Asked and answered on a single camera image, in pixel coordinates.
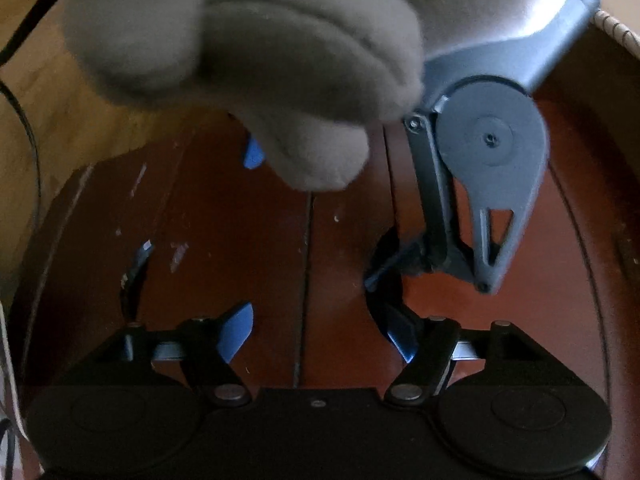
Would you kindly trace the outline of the grey gloved left hand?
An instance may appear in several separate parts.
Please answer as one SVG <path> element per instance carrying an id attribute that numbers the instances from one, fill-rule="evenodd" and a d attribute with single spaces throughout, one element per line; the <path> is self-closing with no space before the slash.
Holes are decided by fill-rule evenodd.
<path id="1" fill-rule="evenodd" d="M 367 162 L 367 126 L 419 102 L 427 60 L 533 35 L 564 2 L 65 0 L 63 30 L 107 99 L 223 107 L 289 186 L 336 191 Z"/>

